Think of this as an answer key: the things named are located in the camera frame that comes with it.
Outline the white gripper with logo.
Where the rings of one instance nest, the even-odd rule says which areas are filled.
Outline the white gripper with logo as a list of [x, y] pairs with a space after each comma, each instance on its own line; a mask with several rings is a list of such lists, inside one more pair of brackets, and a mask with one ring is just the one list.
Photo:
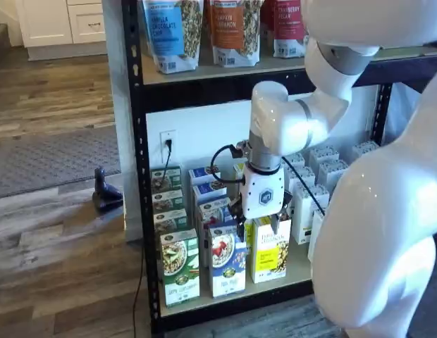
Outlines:
[[293, 195], [284, 190], [284, 172], [279, 167], [275, 173], [262, 175], [246, 163], [243, 168], [244, 183], [240, 184], [240, 195], [228, 205], [232, 218], [237, 223], [237, 234], [245, 240], [245, 221], [271, 215], [271, 229], [278, 232], [281, 221], [290, 217]]

